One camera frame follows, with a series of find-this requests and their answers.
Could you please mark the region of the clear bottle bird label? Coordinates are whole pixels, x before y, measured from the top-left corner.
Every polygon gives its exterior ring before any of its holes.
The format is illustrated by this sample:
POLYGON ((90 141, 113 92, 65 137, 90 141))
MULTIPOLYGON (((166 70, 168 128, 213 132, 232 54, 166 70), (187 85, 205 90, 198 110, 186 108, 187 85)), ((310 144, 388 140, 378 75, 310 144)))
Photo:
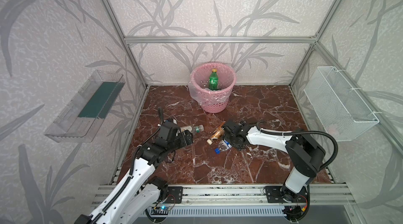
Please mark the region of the clear bottle bird label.
POLYGON ((196 134, 196 133, 200 133, 204 130, 204 126, 203 125, 187 125, 184 127, 181 127, 181 132, 184 131, 190 131, 192 134, 196 134))

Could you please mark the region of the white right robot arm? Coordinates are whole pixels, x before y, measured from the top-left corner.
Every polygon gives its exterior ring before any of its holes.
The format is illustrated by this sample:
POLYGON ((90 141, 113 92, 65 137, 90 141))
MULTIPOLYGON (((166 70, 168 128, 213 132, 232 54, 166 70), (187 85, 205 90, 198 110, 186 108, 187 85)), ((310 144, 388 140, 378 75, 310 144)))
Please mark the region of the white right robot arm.
POLYGON ((288 154, 293 169, 282 187, 275 194, 284 202, 291 203, 317 177, 317 174, 328 167, 337 157, 339 147, 336 139, 326 132, 304 131, 274 131, 259 126, 262 121, 248 124, 245 121, 223 123, 223 140, 233 148, 241 151, 249 145, 266 146, 288 154), (324 162, 325 149, 315 140, 313 135, 324 136, 333 144, 333 153, 324 162))

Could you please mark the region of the Nescafe brown bottle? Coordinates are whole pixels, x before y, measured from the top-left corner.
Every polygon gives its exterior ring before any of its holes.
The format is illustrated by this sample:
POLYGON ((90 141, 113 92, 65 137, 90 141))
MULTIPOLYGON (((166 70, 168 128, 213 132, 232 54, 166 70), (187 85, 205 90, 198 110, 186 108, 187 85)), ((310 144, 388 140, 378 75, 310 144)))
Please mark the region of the Nescafe brown bottle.
POLYGON ((206 141, 209 145, 212 145, 215 140, 218 140, 218 139, 220 139, 220 138, 222 137, 222 135, 223 135, 224 132, 225 132, 224 129, 223 129, 224 124, 225 124, 225 122, 223 122, 223 123, 215 130, 215 132, 210 136, 210 138, 206 141))

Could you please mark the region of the crushed clear bottle blue label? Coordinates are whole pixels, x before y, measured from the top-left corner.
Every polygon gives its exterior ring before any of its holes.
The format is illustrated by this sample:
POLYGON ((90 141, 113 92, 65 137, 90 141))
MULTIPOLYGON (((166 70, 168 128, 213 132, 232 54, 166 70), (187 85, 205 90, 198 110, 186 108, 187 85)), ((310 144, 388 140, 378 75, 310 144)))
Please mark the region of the crushed clear bottle blue label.
POLYGON ((219 154, 219 153, 228 151, 231 148, 232 148, 232 146, 229 142, 227 142, 226 140, 221 140, 218 144, 218 147, 215 148, 215 153, 219 154))

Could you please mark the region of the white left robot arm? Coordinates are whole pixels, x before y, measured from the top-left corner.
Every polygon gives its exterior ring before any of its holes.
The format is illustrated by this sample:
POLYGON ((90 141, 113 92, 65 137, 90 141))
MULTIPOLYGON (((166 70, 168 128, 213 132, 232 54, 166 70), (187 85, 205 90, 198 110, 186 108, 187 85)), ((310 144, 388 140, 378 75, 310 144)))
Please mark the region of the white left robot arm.
POLYGON ((168 198, 167 182, 153 173, 171 153, 193 144, 193 134, 164 119, 161 107, 158 115, 160 126, 138 146, 124 178, 90 215, 80 215, 77 224, 132 224, 152 204, 168 198))

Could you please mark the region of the green Sprite bottle yellow cap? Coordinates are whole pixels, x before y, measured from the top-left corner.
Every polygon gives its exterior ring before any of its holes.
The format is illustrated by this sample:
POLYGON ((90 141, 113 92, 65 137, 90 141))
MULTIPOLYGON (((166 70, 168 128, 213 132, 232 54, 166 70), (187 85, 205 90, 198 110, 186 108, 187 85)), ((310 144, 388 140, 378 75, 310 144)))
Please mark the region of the green Sprite bottle yellow cap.
POLYGON ((212 91, 217 91, 218 90, 218 75, 217 75, 217 69, 212 69, 212 72, 209 76, 209 81, 208 81, 208 88, 212 91))

